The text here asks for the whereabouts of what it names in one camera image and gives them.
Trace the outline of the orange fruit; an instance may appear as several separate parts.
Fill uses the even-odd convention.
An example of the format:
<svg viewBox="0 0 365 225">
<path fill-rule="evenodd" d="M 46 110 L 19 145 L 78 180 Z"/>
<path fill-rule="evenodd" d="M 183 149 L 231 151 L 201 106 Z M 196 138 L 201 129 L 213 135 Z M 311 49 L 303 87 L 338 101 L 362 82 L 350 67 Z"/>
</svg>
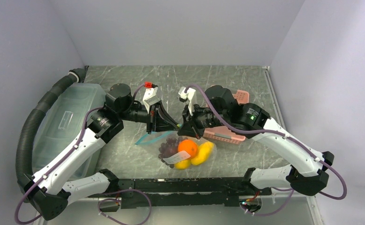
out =
<svg viewBox="0 0 365 225">
<path fill-rule="evenodd" d="M 198 153 L 198 145 L 194 141 L 186 139 L 179 143 L 177 150 L 178 152 L 185 151 L 190 155 L 190 158 L 193 158 Z"/>
</svg>

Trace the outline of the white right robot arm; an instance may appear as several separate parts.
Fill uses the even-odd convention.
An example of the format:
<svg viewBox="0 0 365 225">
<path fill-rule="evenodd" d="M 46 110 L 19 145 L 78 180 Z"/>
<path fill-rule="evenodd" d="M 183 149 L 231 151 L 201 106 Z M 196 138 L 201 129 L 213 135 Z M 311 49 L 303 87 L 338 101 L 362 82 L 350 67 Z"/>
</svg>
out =
<svg viewBox="0 0 365 225">
<path fill-rule="evenodd" d="M 186 104 L 178 134 L 200 138 L 206 128 L 227 127 L 272 149 L 288 162 L 287 166 L 249 168 L 242 181 L 249 195 L 264 188 L 291 188 L 303 195 L 322 194 L 332 170 L 334 155 L 313 150 L 283 129 L 268 112 L 254 103 L 240 104 L 231 90 L 214 85 L 202 90 L 197 85 L 180 88 Z"/>
</svg>

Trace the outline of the yellow lemon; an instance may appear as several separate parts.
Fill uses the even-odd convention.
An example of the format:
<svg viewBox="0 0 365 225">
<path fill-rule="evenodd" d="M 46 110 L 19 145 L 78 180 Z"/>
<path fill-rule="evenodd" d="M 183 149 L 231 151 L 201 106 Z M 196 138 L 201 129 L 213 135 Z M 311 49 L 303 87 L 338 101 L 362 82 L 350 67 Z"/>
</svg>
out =
<svg viewBox="0 0 365 225">
<path fill-rule="evenodd" d="M 174 168 L 178 170 L 184 170 L 189 168 L 190 166 L 191 166 L 191 161 L 189 159 L 174 164 Z"/>
</svg>

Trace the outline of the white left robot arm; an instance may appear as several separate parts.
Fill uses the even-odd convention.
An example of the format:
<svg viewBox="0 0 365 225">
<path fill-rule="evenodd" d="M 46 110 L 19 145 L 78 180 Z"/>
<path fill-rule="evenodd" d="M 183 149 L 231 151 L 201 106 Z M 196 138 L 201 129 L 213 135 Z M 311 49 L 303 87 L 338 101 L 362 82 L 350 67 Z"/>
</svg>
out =
<svg viewBox="0 0 365 225">
<path fill-rule="evenodd" d="M 142 87 L 145 88 L 145 94 L 143 101 L 139 102 L 130 86 L 123 83 L 113 85 L 105 96 L 104 105 L 86 113 L 75 140 L 37 172 L 28 169 L 32 159 L 28 146 L 32 145 L 45 116 L 46 102 L 28 116 L 17 148 L 17 180 L 23 199 L 44 220 L 56 218 L 68 205 L 82 198 L 96 194 L 111 197 L 119 191 L 119 179 L 108 169 L 74 181 L 70 181 L 70 177 L 93 153 L 123 130 L 124 121 L 143 123 L 148 133 L 175 131 L 179 128 L 163 107 L 159 87 L 150 82 L 144 83 Z"/>
</svg>

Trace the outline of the yellow mango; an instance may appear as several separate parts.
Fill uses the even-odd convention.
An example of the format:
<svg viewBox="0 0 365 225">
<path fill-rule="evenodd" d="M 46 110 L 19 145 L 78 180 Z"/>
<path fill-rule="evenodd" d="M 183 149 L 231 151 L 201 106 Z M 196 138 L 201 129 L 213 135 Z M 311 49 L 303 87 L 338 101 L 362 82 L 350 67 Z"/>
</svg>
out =
<svg viewBox="0 0 365 225">
<path fill-rule="evenodd" d="M 191 159 L 192 165 L 200 165 L 204 163 L 212 154 L 215 144 L 212 142 L 205 142 L 198 147 L 197 155 Z"/>
</svg>

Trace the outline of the dark red grape bunch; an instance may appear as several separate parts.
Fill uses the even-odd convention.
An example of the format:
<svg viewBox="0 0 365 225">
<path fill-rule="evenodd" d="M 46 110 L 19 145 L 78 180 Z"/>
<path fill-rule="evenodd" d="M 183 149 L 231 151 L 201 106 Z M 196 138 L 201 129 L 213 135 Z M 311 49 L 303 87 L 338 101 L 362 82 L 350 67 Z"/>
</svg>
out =
<svg viewBox="0 0 365 225">
<path fill-rule="evenodd" d="M 170 168 L 174 168 L 174 164 L 167 163 L 164 159 L 169 158 L 173 155 L 175 155 L 178 150 L 178 145 L 183 139 L 181 137 L 179 138 L 173 138 L 168 137 L 165 142 L 161 143 L 159 150 L 158 158 L 161 160 L 162 163 L 166 164 Z"/>
</svg>

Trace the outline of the clear zip top bag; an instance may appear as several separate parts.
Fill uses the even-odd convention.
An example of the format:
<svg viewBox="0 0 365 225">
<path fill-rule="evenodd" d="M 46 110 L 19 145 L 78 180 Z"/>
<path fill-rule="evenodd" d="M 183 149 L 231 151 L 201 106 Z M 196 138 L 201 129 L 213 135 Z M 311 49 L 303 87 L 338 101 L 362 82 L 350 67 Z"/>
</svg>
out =
<svg viewBox="0 0 365 225">
<path fill-rule="evenodd" d="M 215 143 L 204 138 L 179 136 L 176 131 L 145 134 L 135 145 L 176 170 L 204 167 L 214 161 L 217 154 Z"/>
</svg>

